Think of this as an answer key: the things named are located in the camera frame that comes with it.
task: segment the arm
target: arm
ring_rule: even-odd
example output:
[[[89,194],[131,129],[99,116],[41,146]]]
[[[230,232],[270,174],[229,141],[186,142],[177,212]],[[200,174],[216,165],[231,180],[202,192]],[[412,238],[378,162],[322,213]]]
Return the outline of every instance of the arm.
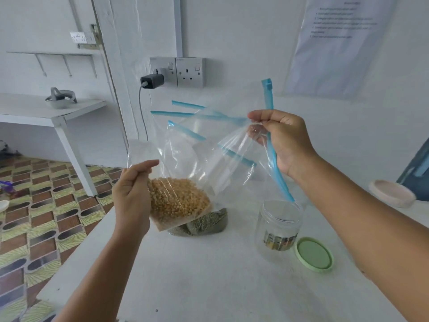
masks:
[[[156,165],[158,161],[145,161],[122,172],[113,188],[115,231],[56,322],[116,320],[134,259],[149,230],[147,176]]]
[[[410,322],[429,316],[429,229],[379,201],[314,151],[302,118],[254,111],[271,132],[278,166],[340,236],[357,264]]]

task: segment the wall socket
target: wall socket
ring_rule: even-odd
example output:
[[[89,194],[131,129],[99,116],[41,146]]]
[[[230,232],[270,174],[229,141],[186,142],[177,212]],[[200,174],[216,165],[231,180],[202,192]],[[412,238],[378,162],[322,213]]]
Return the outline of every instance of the wall socket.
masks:
[[[151,73],[157,68],[164,68],[164,86],[177,87],[177,72],[176,72],[176,58],[175,57],[151,57],[149,59],[151,64]]]
[[[177,57],[177,86],[203,88],[204,62],[202,57]]]

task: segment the clear plastic jar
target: clear plastic jar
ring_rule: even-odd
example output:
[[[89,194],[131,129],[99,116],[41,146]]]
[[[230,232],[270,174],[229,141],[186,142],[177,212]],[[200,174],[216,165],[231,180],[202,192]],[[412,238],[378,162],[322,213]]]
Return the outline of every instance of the clear plastic jar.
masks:
[[[256,224],[256,246],[286,251],[295,243],[302,223],[303,213],[298,204],[280,200],[264,201]]]

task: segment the patterned floor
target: patterned floor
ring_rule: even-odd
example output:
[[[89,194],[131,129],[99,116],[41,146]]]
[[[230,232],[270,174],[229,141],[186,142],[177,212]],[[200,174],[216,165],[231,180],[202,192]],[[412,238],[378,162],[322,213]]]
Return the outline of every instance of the patterned floor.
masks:
[[[49,322],[54,312],[36,295],[113,207],[119,168],[88,166],[98,191],[88,197],[72,165],[14,157],[0,180],[20,197],[0,213],[0,322]]]

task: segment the table leg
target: table leg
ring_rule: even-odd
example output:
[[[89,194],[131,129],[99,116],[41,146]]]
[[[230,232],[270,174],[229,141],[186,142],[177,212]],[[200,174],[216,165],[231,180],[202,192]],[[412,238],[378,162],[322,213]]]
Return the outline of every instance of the table leg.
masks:
[[[86,168],[82,157],[80,156],[79,149],[70,134],[66,120],[63,118],[59,118],[57,122],[58,124],[56,125],[58,126],[55,126],[55,130],[60,137],[61,143],[63,144],[63,147],[66,150],[67,155],[73,165],[73,168],[78,174],[78,177],[81,180],[81,183],[87,195],[93,197],[97,194],[97,190],[95,189],[95,185],[91,180],[88,168]]]

